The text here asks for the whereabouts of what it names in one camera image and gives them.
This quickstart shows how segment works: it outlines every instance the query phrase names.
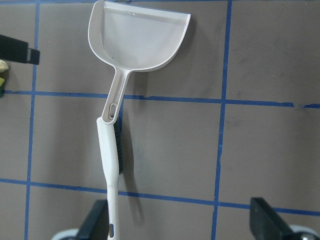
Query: handle hole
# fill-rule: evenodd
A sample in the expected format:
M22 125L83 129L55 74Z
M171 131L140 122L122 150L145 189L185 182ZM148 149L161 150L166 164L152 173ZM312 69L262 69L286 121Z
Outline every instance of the handle hole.
M108 116L110 120L114 119L116 114L116 109L117 109L117 104L112 103L109 108L109 116Z
M115 236L115 231L114 231L114 225L109 224L109 236L110 238L113 238Z

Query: gray surface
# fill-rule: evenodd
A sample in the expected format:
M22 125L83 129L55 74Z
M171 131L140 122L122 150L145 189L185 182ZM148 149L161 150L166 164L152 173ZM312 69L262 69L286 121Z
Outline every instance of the gray surface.
M26 180L30 102L27 95L0 98L0 178Z
M114 70L93 54L88 43L92 7L93 3L41 5L37 91L109 92Z
M0 34L15 38L29 44L35 43L36 6L1 5ZM5 87L12 91L30 91L32 88L33 66L24 63L8 62L10 71L0 73L0 78L6 80Z
M26 186L0 182L1 239L24 238Z
M99 193L32 187L29 239L49 240L59 231L78 228L95 200L103 198ZM210 238L212 206L127 196L119 196L119 206L123 239Z
M78 229L104 194L31 187L28 239L50 240L56 233Z
M320 111L228 105L220 201L318 210Z
M32 181L104 189L96 119L99 98L35 98Z
M132 75L126 94L146 97L221 98L227 2L134 4L190 13L191 20L172 62L157 71Z
M219 111L219 104L126 100L119 189L212 200Z
M0 4L0 34L33 46L35 4L21 3ZM209 240L221 105L185 98L221 98L227 1L133 4L192 17L172 62L133 74L128 82L128 95L183 98L124 101L121 234L133 240ZM106 197L93 193L106 186L96 127L105 99L38 95L108 93L114 70L91 52L87 40L92 6L40 3L36 90L44 92L36 93L31 122L28 240L78 228L94 201ZM297 107L320 104L319 8L318 0L233 1L227 99L296 107L226 105L220 202L247 205L250 197L261 196L273 207L320 212L320 111ZM30 91L32 70L12 63L4 75L6 90ZM0 98L0 232L9 240L24 239L32 108L27 92ZM57 189L68 186L92 192ZM320 233L319 217L282 216ZM253 239L247 209L220 205L216 230L215 240Z
M228 99L320 102L319 1L235 1Z

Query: dustpan handle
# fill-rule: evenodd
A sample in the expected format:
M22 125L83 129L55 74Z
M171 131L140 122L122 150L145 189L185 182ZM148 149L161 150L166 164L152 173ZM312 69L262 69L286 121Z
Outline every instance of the dustpan handle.
M114 78L102 112L102 119L106 124L114 124L118 118L130 73L129 70L115 68Z

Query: white plastic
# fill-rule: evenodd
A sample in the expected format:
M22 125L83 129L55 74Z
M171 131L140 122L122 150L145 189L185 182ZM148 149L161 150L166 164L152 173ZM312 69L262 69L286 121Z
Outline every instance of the white plastic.
M3 73L4 71L6 71L8 69L9 69L8 64L5 61L0 60L0 73Z
M318 233L315 230L311 229L310 227L301 226L301 225L290 225L289 227L294 233L305 232L305 233L310 233L319 237Z
M93 53L114 67L115 76L102 118L113 124L119 114L130 73L149 72L168 64L186 34L190 14L97 1L88 40Z
M106 181L107 201L109 211L109 224L113 225L113 237L119 238L119 213L118 213L118 178L119 162L116 144L116 136L113 124L106 124L102 117L96 120L100 144L102 167Z

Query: blue tape line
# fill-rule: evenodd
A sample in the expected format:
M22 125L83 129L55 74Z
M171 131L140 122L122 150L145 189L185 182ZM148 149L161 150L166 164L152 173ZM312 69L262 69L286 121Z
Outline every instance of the blue tape line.
M17 95L31 95L32 91L12 91L12 90L4 90L4 94L17 94Z
M0 183L26 185L26 184L27 184L27 181L24 181L24 180L15 180L15 179L7 179L7 178L0 178Z
M80 92L54 92L54 91L35 91L37 96L50 96L50 97L72 97L72 98L98 98L106 99L107 94L100 93L80 93Z
M277 213L284 214L297 214L297 215L307 215L307 216L315 216L320 217L320 212L318 211L308 211L308 210L298 210L298 209L288 209L288 208L273 208Z
M236 104L236 105L274 106L274 107L289 107L289 108L295 107L295 105L292 102L251 101L251 100L231 100L231 99L227 99L225 102L227 104Z
M173 202L191 203L191 204L201 204L201 205L210 205L210 206L214 205L213 201L177 197L177 196L164 196L164 195L126 192L126 191L119 191L119 195L136 197L136 198L144 198L144 199L156 199L156 200L165 200L165 201L173 201Z
M218 206L225 207L225 208L235 208L235 209L250 209L250 205L248 204L231 203L231 202L219 202Z
M313 103L313 104L300 106L300 108L304 108L304 109L320 109L320 104Z
M0 1L0 5L23 5L23 4L80 4L95 3L97 0L13 0ZM129 0L127 2L223 2L226 0Z
M227 5L227 9L226 9L224 56L223 56L223 69L222 69L222 90L221 90L219 137L218 137L218 150L217 150L217 158L216 158L215 183L214 183L214 202L216 202L216 203L218 203L218 201L219 201L220 175L221 175L221 155L222 155L222 151L223 151L223 142L224 142L228 62L229 62L229 42L230 42L230 29L231 29L231 12L232 12L232 0L228 0L228 5ZM213 210L213 214L212 214L211 240L216 239L218 209L219 209L219 206L216 205Z
M33 181L30 182L30 185L33 187L40 187L40 188L63 189L63 190L90 192L90 193L99 193L99 194L107 193L107 190L105 189L84 187L84 186L70 186L70 185L61 185L61 184L40 183L40 182L33 182Z
M172 96L148 96L142 95L125 95L127 100L148 100L148 101L168 101L168 102L186 102L186 103L206 103L220 104L221 99L214 98L195 98L195 97L172 97Z
M35 5L35 24L34 24L34 49L38 49L39 42L39 17L40 17L40 4ZM32 95L30 104L30 123L29 123L29 146L28 146L28 162L26 173L26 192L25 192L25 217L24 217L24 240L28 240L29 232L29 206L30 206L30 182L31 182L31 168L32 168L32 146L34 135L34 116L35 116L35 100L36 96L36 79L37 79L37 66L33 65L32 70Z
M92 188L92 187L84 187L84 186L71 186L71 185L62 185L62 184L50 184L50 183L41 183L41 182L34 182L34 181L27 182L25 180L16 180L16 179L8 179L8 178L0 178L0 183L18 184L18 185L29 184L32 187L62 189L62 190L99 193L99 194L106 194L107 193L107 191L105 189L100 189L100 188ZM135 198L145 198L145 199L165 200L165 201L173 201L173 202L181 202L181 203L209 205L209 206L215 206L215 207L218 206L218 207L223 207L223 208L235 208L235 209L247 209L247 210L250 209L250 205L248 205L248 204L220 202L220 201L215 202L215 201L186 198L186 197L164 196L164 195L155 195L155 194L146 194L146 193L137 193L137 192L126 192L126 191L119 191L119 195L128 196L128 197L135 197ZM319 211L290 209L290 208L281 208L281 207L275 207L273 209L277 213L320 217Z

